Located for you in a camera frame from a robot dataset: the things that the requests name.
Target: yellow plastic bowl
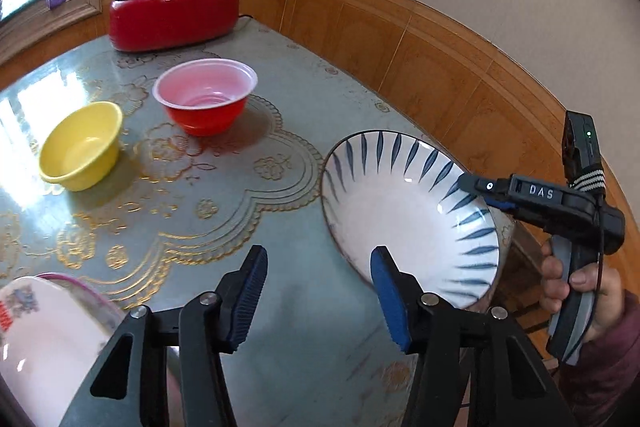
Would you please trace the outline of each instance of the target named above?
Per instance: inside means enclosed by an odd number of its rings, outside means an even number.
[[[74,111],[47,137],[40,152],[40,177],[68,190],[85,190],[113,169],[118,159],[122,111],[94,102]]]

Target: screw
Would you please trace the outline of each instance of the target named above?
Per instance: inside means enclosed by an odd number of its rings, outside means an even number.
[[[507,310],[505,310],[501,306],[496,306],[494,308],[491,308],[491,314],[494,316],[494,319],[498,319],[499,321],[506,319],[507,315],[509,315],[507,313]]]
[[[423,293],[420,302],[425,306],[435,306],[440,302],[440,299],[435,293]]]
[[[134,319],[139,319],[140,317],[144,317],[146,315],[146,306],[138,306],[137,308],[133,308],[130,312],[130,315]]]
[[[200,296],[200,304],[209,306],[210,304],[217,302],[218,299],[220,299],[220,297],[218,297],[217,294],[213,292],[206,292]]]

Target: maroon sleeve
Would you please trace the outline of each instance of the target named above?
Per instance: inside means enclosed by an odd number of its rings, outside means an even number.
[[[640,305],[625,292],[620,322],[580,348],[575,366],[560,370],[560,391],[580,427],[601,425],[640,373]]]

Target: human hand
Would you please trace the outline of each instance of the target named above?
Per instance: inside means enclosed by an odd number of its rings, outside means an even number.
[[[544,293],[540,298],[540,306],[555,314],[560,311],[562,301],[569,295],[569,285],[562,280],[562,262],[552,254],[551,243],[547,241],[542,246],[542,255],[546,259],[542,263],[542,289]],[[569,282],[574,290],[587,292],[595,290],[597,279],[598,264],[592,263],[572,273]],[[624,312],[624,299],[625,295],[618,270],[605,265],[602,269],[598,302],[591,326],[584,336],[585,342],[597,339],[617,323]]]

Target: white and black strap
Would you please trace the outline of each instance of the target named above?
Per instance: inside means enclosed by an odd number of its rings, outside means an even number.
[[[604,170],[597,169],[591,172],[587,172],[587,174],[583,174],[574,181],[574,183],[571,185],[571,188],[581,190],[582,192],[591,192],[596,188],[606,188],[604,181]]]

